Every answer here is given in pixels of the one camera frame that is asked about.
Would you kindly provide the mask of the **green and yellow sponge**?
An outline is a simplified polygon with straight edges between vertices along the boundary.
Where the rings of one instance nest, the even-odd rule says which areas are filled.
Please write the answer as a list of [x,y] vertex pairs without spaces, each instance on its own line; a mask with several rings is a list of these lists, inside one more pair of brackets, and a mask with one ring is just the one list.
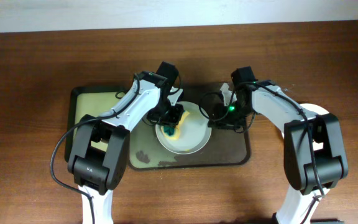
[[181,116],[181,119],[174,128],[171,128],[169,126],[161,126],[160,130],[163,136],[169,140],[178,140],[181,134],[181,126],[183,125],[189,114],[190,113],[188,111],[184,111]]

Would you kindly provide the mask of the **white plate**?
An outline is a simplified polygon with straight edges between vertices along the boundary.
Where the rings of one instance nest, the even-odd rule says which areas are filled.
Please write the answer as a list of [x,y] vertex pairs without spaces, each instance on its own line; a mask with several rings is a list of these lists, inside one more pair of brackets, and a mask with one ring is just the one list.
[[208,120],[200,113],[199,106],[188,101],[180,101],[189,115],[183,120],[178,139],[164,136],[162,126],[156,125],[155,133],[160,144],[175,154],[192,154],[206,145],[212,129],[208,127]]
[[[305,113],[309,120],[315,118],[316,115],[324,115],[329,113],[329,111],[323,107],[311,103],[302,103],[298,106]],[[293,120],[303,121],[304,119],[291,104],[285,103],[284,106],[281,106],[278,109],[278,115],[276,115],[275,118],[275,126],[280,130],[282,138],[285,137],[284,124]]]

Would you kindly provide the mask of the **white plate front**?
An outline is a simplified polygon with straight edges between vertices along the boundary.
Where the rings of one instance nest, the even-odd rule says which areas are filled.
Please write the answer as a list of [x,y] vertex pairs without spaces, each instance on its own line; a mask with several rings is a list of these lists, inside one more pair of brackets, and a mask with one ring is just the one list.
[[[302,103],[298,106],[305,113],[309,120],[315,118],[316,115],[324,115],[329,113],[329,111],[323,107],[311,103]],[[281,106],[278,109],[278,115],[276,115],[275,118],[275,126],[280,130],[282,138],[285,137],[284,124],[293,120],[303,121],[304,119],[291,104],[285,103],[284,106]]]

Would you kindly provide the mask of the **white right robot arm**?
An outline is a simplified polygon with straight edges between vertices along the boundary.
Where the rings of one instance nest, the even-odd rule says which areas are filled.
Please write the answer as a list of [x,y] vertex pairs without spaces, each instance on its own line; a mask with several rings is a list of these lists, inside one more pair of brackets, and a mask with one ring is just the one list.
[[339,119],[318,114],[289,98],[271,80],[258,80],[250,67],[231,73],[233,90],[223,86],[222,103],[208,126],[246,132],[248,115],[261,114],[284,135],[283,166],[289,188],[272,223],[310,223],[320,201],[349,172]]

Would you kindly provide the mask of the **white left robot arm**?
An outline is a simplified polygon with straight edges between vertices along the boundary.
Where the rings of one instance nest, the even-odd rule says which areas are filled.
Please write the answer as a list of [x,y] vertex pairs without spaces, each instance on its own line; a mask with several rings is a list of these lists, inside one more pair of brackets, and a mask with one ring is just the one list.
[[71,149],[65,159],[82,196],[83,223],[112,223],[112,192],[126,169],[129,135],[142,118],[176,128],[184,117],[177,103],[183,91],[174,88],[177,68],[162,62],[156,72],[134,75],[128,92],[107,112],[84,115],[70,128]]

